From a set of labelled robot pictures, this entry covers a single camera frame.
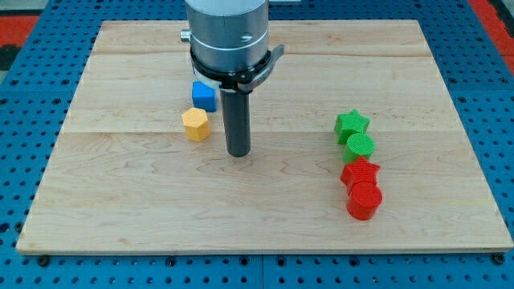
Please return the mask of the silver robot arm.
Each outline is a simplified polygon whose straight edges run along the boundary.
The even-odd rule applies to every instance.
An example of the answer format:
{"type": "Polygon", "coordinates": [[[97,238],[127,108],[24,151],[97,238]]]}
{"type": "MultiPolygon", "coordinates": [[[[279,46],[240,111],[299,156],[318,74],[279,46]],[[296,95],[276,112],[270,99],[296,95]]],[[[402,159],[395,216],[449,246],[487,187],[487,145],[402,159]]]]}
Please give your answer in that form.
{"type": "Polygon", "coordinates": [[[267,0],[186,0],[190,49],[215,71],[256,65],[268,51],[267,0]]]}

